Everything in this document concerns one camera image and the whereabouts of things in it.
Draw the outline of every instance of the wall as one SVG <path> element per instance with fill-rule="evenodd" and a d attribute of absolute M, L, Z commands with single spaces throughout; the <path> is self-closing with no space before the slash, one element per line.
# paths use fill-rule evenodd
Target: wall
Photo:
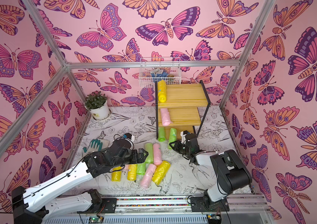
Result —
<path fill-rule="evenodd" d="M 253 186 L 277 223 L 317 223 L 317 1 L 297 2 L 307 8 L 297 7 L 292 19 L 279 11 L 294 1 L 276 4 L 277 22 L 273 9 L 250 55 L 258 69 L 241 73 L 230 98 L 238 104 L 228 101 L 225 110 Z"/>

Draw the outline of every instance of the wire basket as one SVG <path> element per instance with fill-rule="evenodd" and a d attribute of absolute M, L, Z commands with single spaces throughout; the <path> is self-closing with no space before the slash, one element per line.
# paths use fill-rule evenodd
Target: wire basket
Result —
<path fill-rule="evenodd" d="M 170 60 L 174 59 L 172 62 L 163 61 L 164 58 L 169 58 Z M 160 58 L 160 63 L 153 65 L 151 62 L 157 60 L 157 58 L 141 58 L 140 59 L 140 72 L 138 76 L 138 82 L 140 83 L 141 88 L 145 87 L 154 87 L 155 82 L 164 80 L 166 84 L 180 84 L 181 83 L 181 69 L 180 61 L 178 57 L 162 57 Z M 152 71 L 160 68 L 168 75 L 165 77 L 152 77 Z"/>

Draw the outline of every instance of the potted plant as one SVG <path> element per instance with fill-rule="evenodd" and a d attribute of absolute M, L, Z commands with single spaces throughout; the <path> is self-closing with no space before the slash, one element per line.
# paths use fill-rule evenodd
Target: potted plant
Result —
<path fill-rule="evenodd" d="M 109 114 L 107 106 L 107 96 L 102 95 L 101 91 L 95 91 L 86 97 L 85 107 L 90 111 L 95 120 L 106 119 Z"/>

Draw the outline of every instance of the yellow wooden shelf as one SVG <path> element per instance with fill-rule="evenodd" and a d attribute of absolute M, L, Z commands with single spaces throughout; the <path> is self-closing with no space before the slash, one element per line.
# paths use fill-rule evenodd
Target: yellow wooden shelf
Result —
<path fill-rule="evenodd" d="M 198 107 L 208 104 L 201 84 L 177 84 L 166 87 L 167 100 L 159 101 L 158 108 Z"/>
<path fill-rule="evenodd" d="M 192 128 L 193 125 L 201 124 L 201 118 L 197 107 L 169 108 L 168 111 L 170 113 L 170 119 L 172 123 L 165 127 L 175 128 L 177 126 L 189 125 Z M 160 109 L 158 109 L 158 126 L 163 127 Z"/>

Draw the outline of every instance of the pink plastic bag roll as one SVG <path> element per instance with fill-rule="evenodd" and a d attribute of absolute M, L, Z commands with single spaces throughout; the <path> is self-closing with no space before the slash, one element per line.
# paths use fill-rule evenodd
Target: pink plastic bag roll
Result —
<path fill-rule="evenodd" d="M 168 112 L 167 108 L 161 108 L 161 121 L 163 126 L 168 126 L 170 123 L 172 123 L 170 119 L 170 113 Z"/>
<path fill-rule="evenodd" d="M 153 144 L 153 164 L 159 166 L 162 163 L 161 145 L 159 143 Z"/>
<path fill-rule="evenodd" d="M 142 178 L 142 180 L 140 182 L 140 185 L 143 188 L 148 188 L 150 186 L 151 178 L 152 178 L 153 174 L 155 173 L 155 170 L 156 170 L 156 166 L 154 164 L 149 164 L 148 165 L 146 173 L 145 173 L 145 175 L 143 176 L 143 178 Z"/>

